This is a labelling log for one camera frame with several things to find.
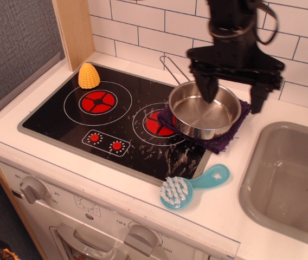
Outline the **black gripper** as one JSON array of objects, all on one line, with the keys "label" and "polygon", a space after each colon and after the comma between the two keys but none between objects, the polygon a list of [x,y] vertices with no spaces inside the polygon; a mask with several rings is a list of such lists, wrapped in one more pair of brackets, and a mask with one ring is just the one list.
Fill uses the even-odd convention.
[{"label": "black gripper", "polygon": [[256,39],[216,38],[214,45],[191,48],[191,72],[203,99],[212,103],[219,89],[218,79],[254,84],[251,87],[251,113],[261,112],[271,88],[279,89],[285,65],[259,49]]}]

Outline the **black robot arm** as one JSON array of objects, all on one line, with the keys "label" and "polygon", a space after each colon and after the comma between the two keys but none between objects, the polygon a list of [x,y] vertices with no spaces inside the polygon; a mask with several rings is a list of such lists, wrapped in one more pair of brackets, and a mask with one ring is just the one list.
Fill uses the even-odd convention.
[{"label": "black robot arm", "polygon": [[219,79],[243,83],[251,86],[251,112],[259,113],[268,94],[280,89],[285,65],[258,48],[259,43],[273,40],[258,36],[258,10],[273,18],[276,14],[263,1],[209,1],[208,5],[214,44],[187,51],[203,99],[214,100]]}]

